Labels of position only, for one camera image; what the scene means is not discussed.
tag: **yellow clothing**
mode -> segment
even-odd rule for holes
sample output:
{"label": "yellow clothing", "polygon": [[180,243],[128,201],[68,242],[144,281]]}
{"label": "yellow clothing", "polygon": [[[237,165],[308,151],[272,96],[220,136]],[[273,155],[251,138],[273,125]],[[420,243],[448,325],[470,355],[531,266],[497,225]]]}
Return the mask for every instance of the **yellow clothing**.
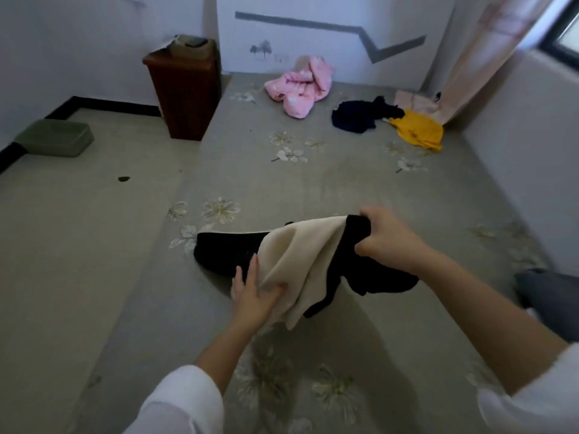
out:
{"label": "yellow clothing", "polygon": [[444,134],[442,125],[432,117],[405,109],[402,118],[389,118],[388,121],[398,130],[398,135],[408,143],[422,146],[431,151],[442,149],[441,140]]}

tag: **left hand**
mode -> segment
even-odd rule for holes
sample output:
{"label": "left hand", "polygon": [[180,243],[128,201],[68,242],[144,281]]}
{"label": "left hand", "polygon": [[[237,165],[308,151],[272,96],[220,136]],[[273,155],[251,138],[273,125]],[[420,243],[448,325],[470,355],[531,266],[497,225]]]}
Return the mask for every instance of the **left hand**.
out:
{"label": "left hand", "polygon": [[252,334],[265,324],[277,301],[287,289],[287,285],[278,285],[272,291],[258,295],[256,285],[258,268],[257,254],[254,254],[245,284],[243,284],[242,268],[238,266],[231,286],[231,295],[235,301],[233,323]]}

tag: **window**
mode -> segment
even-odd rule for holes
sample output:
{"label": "window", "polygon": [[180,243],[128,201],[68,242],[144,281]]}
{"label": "window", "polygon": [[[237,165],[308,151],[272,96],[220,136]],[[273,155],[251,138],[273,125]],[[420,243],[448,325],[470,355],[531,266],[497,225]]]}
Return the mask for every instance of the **window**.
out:
{"label": "window", "polygon": [[539,47],[579,70],[579,0],[569,4]]}

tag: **window frame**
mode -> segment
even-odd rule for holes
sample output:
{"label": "window frame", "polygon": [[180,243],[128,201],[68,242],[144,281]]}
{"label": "window frame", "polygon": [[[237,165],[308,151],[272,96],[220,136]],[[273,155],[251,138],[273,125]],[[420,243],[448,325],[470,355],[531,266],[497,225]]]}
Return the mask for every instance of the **window frame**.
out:
{"label": "window frame", "polygon": [[557,42],[574,20],[579,21],[579,0],[572,0],[569,3],[539,44],[539,49],[579,71],[579,53]]}

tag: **hand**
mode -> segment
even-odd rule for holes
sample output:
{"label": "hand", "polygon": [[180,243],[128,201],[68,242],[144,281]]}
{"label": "hand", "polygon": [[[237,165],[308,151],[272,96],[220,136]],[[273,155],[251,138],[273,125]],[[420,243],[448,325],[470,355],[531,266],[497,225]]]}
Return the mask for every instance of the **hand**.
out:
{"label": "hand", "polygon": [[386,208],[366,207],[360,215],[370,219],[372,233],[356,244],[356,254],[416,275],[432,249]]}
{"label": "hand", "polygon": [[254,254],[245,284],[243,284],[242,268],[238,266],[231,286],[231,297],[235,301],[233,322],[252,334],[265,324],[273,307],[287,289],[287,285],[279,285],[270,292],[258,295],[256,286],[258,268],[259,261],[257,255]]}

